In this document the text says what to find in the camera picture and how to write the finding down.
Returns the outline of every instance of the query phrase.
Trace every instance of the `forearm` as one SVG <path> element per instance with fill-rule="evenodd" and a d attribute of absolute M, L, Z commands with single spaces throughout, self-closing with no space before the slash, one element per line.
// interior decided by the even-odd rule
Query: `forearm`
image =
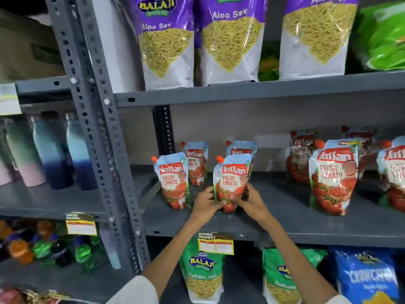
<path fill-rule="evenodd" d="M 187 221 L 180 232 L 170 241 L 165 249 L 143 271 L 142 276 L 149 279 L 155 286 L 158 298 L 169 282 L 180 256 L 192 236 L 198 232 L 200 226 L 192 221 Z"/>
<path fill-rule="evenodd" d="M 305 303 L 325 304 L 337 295 L 335 289 L 312 266 L 274 217 L 266 218 L 266 223 L 262 226 L 280 251 Z"/>

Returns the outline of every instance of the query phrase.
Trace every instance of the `person's left hand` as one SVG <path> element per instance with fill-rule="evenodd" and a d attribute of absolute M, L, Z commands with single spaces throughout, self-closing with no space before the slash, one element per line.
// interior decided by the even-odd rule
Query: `person's left hand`
<path fill-rule="evenodd" d="M 193 211 L 191 212 L 190 221 L 198 223 L 200 227 L 208 223 L 218 209 L 224 206 L 224 201 L 218 204 L 212 199 L 214 197 L 214 188 L 208 187 L 197 195 L 194 201 Z"/>

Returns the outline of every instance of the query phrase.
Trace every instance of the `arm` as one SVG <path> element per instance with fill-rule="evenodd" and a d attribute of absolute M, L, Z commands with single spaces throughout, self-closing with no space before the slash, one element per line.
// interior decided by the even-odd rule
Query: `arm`
<path fill-rule="evenodd" d="M 214 196 L 213 190 L 213 187 L 209 187 L 198 194 L 189 220 L 142 273 L 142 276 L 146 277 L 155 287 L 159 299 L 187 243 L 214 216 L 215 211 L 224 205 L 223 203 L 215 204 L 211 200 Z"/>
<path fill-rule="evenodd" d="M 259 192 L 250 183 L 246 185 L 249 189 L 249 199 L 243 201 L 236 198 L 233 202 L 240 205 L 251 218 L 268 231 L 280 251 L 303 301 L 311 304 L 327 303 L 337 295 L 335 289 L 312 266 L 283 230 L 280 223 L 271 215 Z"/>

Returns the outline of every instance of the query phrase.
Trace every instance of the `price tag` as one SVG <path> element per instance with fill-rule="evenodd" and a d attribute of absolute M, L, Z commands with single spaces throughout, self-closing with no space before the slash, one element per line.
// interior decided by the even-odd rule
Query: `price tag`
<path fill-rule="evenodd" d="M 15 84 L 0 84 L 0 115 L 21 114 Z"/>
<path fill-rule="evenodd" d="M 233 240 L 228 236 L 218 233 L 198 233 L 197 242 L 198 250 L 203 252 L 234 255 Z"/>
<path fill-rule="evenodd" d="M 66 214 L 66 227 L 69 235 L 97 235 L 94 218 L 86 213 L 73 212 Z"/>

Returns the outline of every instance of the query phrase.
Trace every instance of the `ketchup pouch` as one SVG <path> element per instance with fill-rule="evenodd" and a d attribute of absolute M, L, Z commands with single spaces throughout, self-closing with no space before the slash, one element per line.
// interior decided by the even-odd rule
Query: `ketchup pouch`
<path fill-rule="evenodd" d="M 405 213 L 405 136 L 382 145 L 377 164 L 384 194 L 379 205 Z"/>
<path fill-rule="evenodd" d="M 233 196 L 242 197 L 248 180 L 252 155 L 250 153 L 235 154 L 222 158 L 217 157 L 218 164 L 214 168 L 215 202 L 226 201 L 222 208 L 225 213 L 234 213 L 236 205 L 231 203 Z"/>
<path fill-rule="evenodd" d="M 310 206 L 325 214 L 345 215 L 358 176 L 361 139 L 316 140 L 309 160 Z"/>
<path fill-rule="evenodd" d="M 155 172 L 162 185 L 163 194 L 173 209 L 183 209 L 190 202 L 188 189 L 188 164 L 184 152 L 152 158 Z"/>
<path fill-rule="evenodd" d="M 207 181 L 205 163 L 208 159 L 208 144 L 205 142 L 181 142 L 188 161 L 188 175 L 191 184 L 203 186 Z"/>
<path fill-rule="evenodd" d="M 305 129 L 290 132 L 290 145 L 286 150 L 286 168 L 289 176 L 300 184 L 309 185 L 308 162 L 316 149 L 319 131 Z"/>
<path fill-rule="evenodd" d="M 361 138 L 358 149 L 358 178 L 363 177 L 365 170 L 377 169 L 378 149 L 375 147 L 375 135 L 378 127 L 347 127 L 342 126 L 343 138 Z"/>
<path fill-rule="evenodd" d="M 250 179 L 250 176 L 252 174 L 253 158 L 255 157 L 257 152 L 256 143 L 252 141 L 226 141 L 226 145 L 228 147 L 226 148 L 227 156 L 244 153 L 250 153 L 252 155 L 248 178 Z"/>

